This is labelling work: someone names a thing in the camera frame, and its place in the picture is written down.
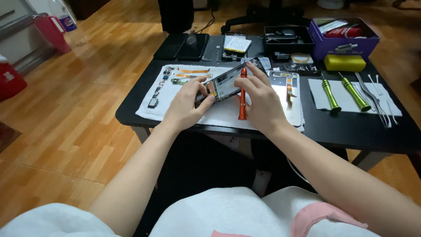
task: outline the purple tin box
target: purple tin box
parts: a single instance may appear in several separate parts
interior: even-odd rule
[[[348,25],[358,24],[362,29],[363,35],[367,38],[325,38],[320,32],[319,26],[335,20],[347,21]],[[359,17],[313,18],[310,23],[309,33],[314,41],[313,57],[316,60],[324,60],[327,54],[360,55],[364,60],[367,60],[380,40],[379,36]],[[347,51],[338,50],[338,46],[346,44],[357,46]]]

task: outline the smartphone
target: smartphone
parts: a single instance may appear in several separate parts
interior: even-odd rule
[[[154,59],[173,60],[177,57],[181,47],[189,34],[169,34],[154,54]]]
[[[226,32],[224,35],[224,47],[222,49],[222,58],[240,60],[241,58],[245,57],[245,54],[225,50],[225,47],[227,47],[229,42],[234,37],[238,37],[240,39],[245,39],[245,40],[247,39],[247,35],[244,32]]]
[[[266,74],[262,63],[259,58],[253,58],[250,60],[251,63],[255,64],[262,72]],[[240,87],[234,86],[234,81],[237,76],[241,75],[241,70],[245,67],[245,63],[238,67],[235,67],[228,72],[215,77],[214,79],[203,83],[206,87],[207,95],[203,95],[201,92],[197,92],[195,99],[195,108],[198,108],[200,104],[209,95],[214,95],[215,100],[212,104],[216,104],[222,100],[226,100],[231,96],[238,94],[241,91]],[[247,75],[251,75],[251,72],[247,69]]]
[[[178,59],[199,61],[202,58],[208,40],[209,34],[190,34],[180,49]]]

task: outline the screwdriver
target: screwdriver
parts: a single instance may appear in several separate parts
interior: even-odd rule
[[[336,102],[336,99],[333,96],[332,91],[330,90],[329,81],[325,79],[325,77],[323,76],[323,73],[322,73],[322,78],[323,78],[322,86],[323,86],[323,89],[325,90],[326,94],[328,95],[330,110],[334,113],[337,113],[337,112],[341,111],[342,108]]]
[[[241,69],[240,77],[247,77],[247,69],[243,67]],[[241,88],[241,99],[240,99],[240,115],[238,120],[247,120],[245,115],[245,90]]]
[[[367,102],[363,98],[361,98],[361,96],[355,91],[354,87],[352,86],[352,83],[348,79],[343,77],[340,72],[338,73],[342,77],[342,84],[349,91],[352,98],[355,100],[358,107],[360,108],[361,112],[369,111],[371,109],[371,106],[368,105]]]

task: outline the green screwdriver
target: green screwdriver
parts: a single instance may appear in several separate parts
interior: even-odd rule
[[[329,81],[325,79],[325,77],[323,76],[323,73],[322,73],[322,77],[323,77],[322,86],[323,86],[323,89],[325,90],[326,94],[328,95],[330,110],[334,113],[337,113],[337,112],[341,111],[342,108],[339,107],[338,103],[336,102],[336,99],[333,96],[332,91],[330,90]]]
[[[369,111],[371,109],[371,106],[368,105],[367,102],[365,102],[365,100],[363,98],[361,98],[361,96],[355,91],[354,87],[352,86],[352,83],[348,79],[343,77],[340,72],[338,72],[338,73],[342,77],[342,84],[349,91],[352,98],[354,98],[354,100],[357,103],[358,107],[360,108],[361,112]]]

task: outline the yellow sponge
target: yellow sponge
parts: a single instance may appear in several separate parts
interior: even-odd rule
[[[324,62],[328,71],[361,72],[365,68],[365,61],[359,55],[328,54]]]

